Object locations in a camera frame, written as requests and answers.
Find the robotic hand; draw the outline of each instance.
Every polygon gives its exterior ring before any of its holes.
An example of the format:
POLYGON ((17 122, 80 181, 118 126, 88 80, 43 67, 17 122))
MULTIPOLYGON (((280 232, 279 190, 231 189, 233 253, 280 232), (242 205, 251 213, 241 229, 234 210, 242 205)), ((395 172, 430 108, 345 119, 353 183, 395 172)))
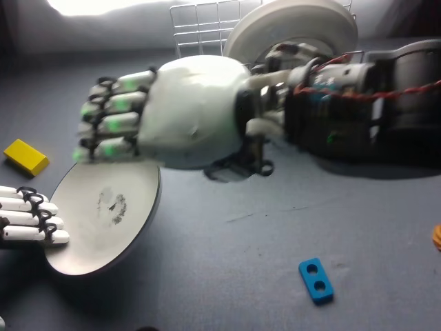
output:
POLYGON ((441 41, 350 59, 285 42, 251 72, 201 55, 103 77, 81 110, 74 158, 149 159, 226 182, 270 175, 263 146, 284 137, 328 158, 441 166, 441 41), (285 60, 303 65, 283 70, 285 60))
POLYGON ((33 188, 0 186, 0 243, 37 241, 45 245, 67 243, 58 208, 33 188))

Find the dish rack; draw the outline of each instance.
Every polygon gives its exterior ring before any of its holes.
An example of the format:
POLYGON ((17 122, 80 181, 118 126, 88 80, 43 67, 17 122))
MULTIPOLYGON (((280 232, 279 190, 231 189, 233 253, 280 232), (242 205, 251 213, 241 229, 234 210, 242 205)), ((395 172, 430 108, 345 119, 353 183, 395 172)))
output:
MULTIPOLYGON (((173 39, 178 58, 190 55, 223 55, 234 26, 263 0, 223 0, 192 3, 170 8, 173 39)), ((343 5, 351 11, 352 0, 343 5)))

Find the table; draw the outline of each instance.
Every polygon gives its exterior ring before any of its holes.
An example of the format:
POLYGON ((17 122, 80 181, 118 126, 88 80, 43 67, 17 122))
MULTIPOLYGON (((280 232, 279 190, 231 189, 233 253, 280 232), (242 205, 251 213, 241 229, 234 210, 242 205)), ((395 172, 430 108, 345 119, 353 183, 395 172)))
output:
MULTIPOLYGON (((368 49, 409 40, 371 41, 368 49)), ((51 195, 70 169, 79 108, 94 80, 145 70, 172 51, 71 54, 20 62, 0 77, 0 148, 16 138, 50 159, 0 183, 51 195)), ((437 330, 439 172, 345 165, 268 147, 269 178, 223 185, 162 170, 156 218, 108 272, 67 278, 42 251, 0 252, 0 316, 8 330, 437 330), (316 307, 298 273, 319 257, 335 300, 316 307)))

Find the blue block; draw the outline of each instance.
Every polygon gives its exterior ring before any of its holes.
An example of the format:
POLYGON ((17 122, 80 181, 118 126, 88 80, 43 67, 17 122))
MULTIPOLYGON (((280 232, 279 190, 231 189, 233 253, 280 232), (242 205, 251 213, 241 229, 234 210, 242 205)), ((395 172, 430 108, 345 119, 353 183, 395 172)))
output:
POLYGON ((298 265, 298 271, 300 271, 309 295, 316 305, 332 300, 334 297, 334 289, 318 258, 301 262, 298 265))

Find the white plate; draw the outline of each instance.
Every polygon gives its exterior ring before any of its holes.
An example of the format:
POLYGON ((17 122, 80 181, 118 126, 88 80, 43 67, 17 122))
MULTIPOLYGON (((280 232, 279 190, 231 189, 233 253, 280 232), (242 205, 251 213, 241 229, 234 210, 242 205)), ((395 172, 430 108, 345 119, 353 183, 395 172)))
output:
POLYGON ((351 13, 334 0, 275 0, 239 21, 223 54, 242 63, 255 63, 272 46, 287 40, 339 55, 355 49, 358 30, 351 13))
POLYGON ((155 165, 76 164, 50 201, 70 235, 66 246, 45 249, 50 265, 63 274, 80 275, 119 260, 152 220, 159 196, 155 165))

